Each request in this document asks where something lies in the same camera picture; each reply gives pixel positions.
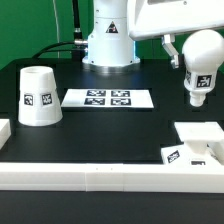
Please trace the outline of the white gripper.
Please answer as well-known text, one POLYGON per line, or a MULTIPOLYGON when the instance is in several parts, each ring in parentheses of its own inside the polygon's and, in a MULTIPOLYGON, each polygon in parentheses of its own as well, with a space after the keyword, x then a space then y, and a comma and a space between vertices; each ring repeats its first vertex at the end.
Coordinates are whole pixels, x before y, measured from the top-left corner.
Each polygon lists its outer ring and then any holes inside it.
POLYGON ((162 46, 179 67, 173 34, 224 27, 224 0, 128 0, 129 36, 136 41, 162 37, 162 46))

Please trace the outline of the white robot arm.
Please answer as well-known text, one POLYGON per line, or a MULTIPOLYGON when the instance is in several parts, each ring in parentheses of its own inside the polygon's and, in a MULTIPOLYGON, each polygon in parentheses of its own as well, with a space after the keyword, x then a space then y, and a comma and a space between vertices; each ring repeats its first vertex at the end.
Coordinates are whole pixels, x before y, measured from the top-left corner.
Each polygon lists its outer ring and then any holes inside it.
POLYGON ((119 69, 140 63, 137 41, 160 38, 178 58, 175 37, 224 27, 224 0, 93 0, 94 28, 88 36, 88 67, 119 69))

